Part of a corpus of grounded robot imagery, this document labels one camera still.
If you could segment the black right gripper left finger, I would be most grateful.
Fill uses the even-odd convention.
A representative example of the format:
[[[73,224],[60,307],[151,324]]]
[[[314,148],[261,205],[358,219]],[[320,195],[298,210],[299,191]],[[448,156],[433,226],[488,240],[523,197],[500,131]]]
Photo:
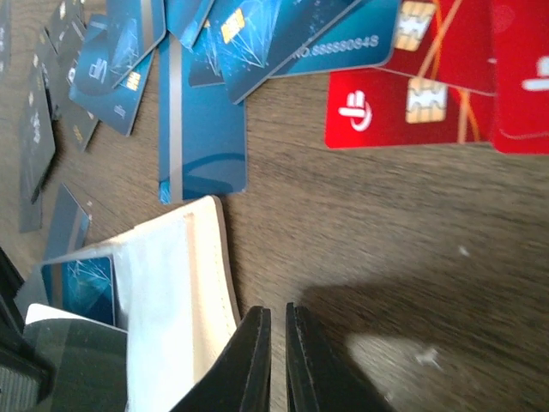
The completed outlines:
[[[174,411],[269,411],[271,311],[253,306],[217,361]]]

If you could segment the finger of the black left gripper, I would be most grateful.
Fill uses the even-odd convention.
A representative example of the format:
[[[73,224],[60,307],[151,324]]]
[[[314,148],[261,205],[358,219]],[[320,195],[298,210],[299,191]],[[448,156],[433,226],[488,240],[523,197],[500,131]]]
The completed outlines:
[[[22,278],[1,256],[1,409],[125,411],[126,335],[78,318],[25,324]]]

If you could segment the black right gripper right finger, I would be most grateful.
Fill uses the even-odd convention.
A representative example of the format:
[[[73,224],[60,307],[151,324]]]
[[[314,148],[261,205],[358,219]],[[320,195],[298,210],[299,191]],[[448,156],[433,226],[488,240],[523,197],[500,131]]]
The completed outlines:
[[[391,411],[370,380],[334,351],[313,314],[286,307],[287,408],[290,411]]]

